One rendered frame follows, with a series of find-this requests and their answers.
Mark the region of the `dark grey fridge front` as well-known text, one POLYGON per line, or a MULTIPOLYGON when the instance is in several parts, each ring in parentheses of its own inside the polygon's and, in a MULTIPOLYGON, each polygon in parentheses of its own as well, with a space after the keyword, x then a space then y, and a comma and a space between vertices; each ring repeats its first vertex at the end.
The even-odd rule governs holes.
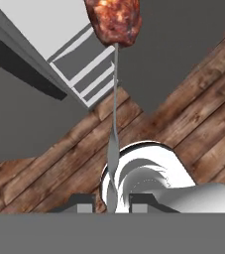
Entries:
POLYGON ((225 37, 225 0, 140 0, 142 28, 118 77, 151 114, 225 37))

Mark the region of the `kebab skewer with browned meat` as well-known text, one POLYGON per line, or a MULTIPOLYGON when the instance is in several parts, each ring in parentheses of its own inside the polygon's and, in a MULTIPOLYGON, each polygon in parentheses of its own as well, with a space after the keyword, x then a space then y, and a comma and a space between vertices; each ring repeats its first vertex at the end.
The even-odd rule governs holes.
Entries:
POLYGON ((98 40, 104 46, 114 46, 113 120, 107 148, 107 196, 103 200, 107 211, 114 213, 118 202, 115 173, 120 158, 117 132, 117 86, 119 48, 135 44, 142 26, 140 0, 84 0, 87 15, 98 40))

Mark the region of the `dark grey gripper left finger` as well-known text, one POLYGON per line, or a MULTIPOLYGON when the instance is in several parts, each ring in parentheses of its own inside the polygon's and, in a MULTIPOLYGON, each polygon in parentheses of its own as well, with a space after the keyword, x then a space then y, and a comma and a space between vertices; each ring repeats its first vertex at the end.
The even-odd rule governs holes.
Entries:
POLYGON ((76 213, 94 213, 96 195, 92 193, 73 193, 67 202, 54 207, 50 213, 56 212, 76 212, 76 213))

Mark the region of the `white door shelf rails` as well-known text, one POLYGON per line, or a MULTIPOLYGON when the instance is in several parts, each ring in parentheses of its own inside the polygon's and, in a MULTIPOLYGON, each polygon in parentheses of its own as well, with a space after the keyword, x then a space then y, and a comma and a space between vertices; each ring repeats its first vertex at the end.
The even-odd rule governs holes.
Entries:
POLYGON ((115 48, 104 47, 87 24, 48 58, 70 90, 91 108, 113 87, 115 48))

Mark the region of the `dark grey appliance panel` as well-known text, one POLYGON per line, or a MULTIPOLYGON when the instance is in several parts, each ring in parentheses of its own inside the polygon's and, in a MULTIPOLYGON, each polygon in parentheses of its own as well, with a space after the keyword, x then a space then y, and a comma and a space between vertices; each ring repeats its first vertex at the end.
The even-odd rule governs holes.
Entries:
POLYGON ((86 115, 0 40, 0 162, 40 155, 86 115))

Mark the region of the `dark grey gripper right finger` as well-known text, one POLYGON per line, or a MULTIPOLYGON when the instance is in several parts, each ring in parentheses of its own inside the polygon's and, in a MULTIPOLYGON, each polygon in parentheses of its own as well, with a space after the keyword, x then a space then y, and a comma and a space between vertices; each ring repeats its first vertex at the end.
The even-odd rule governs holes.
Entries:
POLYGON ((151 193, 131 193, 129 195, 130 213, 177 213, 177 210, 158 203, 151 193))

